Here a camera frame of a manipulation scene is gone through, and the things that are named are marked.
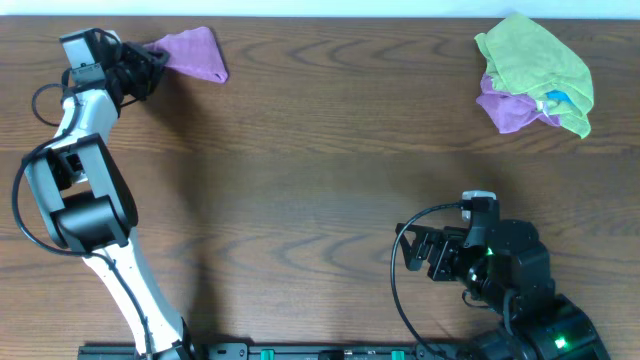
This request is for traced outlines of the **purple microfibre cloth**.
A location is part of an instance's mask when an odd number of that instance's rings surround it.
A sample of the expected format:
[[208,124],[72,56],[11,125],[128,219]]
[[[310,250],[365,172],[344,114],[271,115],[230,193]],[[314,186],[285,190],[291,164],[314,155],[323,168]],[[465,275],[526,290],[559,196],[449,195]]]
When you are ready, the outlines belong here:
[[144,47],[167,52],[166,66],[181,74],[219,84],[229,78],[214,33],[208,27],[169,34]]

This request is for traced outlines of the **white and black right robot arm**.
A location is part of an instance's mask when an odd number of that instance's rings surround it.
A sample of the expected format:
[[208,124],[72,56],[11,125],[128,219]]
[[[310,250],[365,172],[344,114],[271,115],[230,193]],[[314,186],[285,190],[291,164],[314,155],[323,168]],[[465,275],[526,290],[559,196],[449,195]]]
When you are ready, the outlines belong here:
[[429,265],[433,281],[459,281],[464,303],[501,321],[466,343],[429,348],[442,359],[606,359],[589,317],[555,291],[550,254],[530,222],[500,220],[467,247],[470,231],[399,223],[395,229],[406,267]]

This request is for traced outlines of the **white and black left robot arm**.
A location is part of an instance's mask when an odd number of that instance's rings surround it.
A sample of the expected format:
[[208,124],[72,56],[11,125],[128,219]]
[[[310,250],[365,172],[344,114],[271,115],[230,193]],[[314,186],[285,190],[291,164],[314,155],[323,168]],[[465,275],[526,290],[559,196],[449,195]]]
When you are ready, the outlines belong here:
[[133,358],[197,359],[141,251],[137,207],[107,148],[122,108],[153,93],[169,55],[119,40],[63,47],[70,67],[55,85],[63,118],[55,136],[23,158],[12,191],[28,182],[52,240],[46,251],[82,259],[103,282],[133,334]]

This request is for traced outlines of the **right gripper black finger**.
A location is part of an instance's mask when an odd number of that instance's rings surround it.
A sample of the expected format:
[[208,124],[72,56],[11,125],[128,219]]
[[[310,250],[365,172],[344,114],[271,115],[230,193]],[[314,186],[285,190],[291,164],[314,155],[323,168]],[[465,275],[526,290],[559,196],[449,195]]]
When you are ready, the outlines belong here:
[[419,271],[423,262],[428,258],[433,241],[428,235],[416,236],[412,243],[409,243],[405,236],[402,236],[402,253],[405,267],[409,271]]
[[395,233],[400,236],[402,250],[430,250],[442,234],[441,230],[427,226],[405,226],[406,223],[397,223],[395,228]]

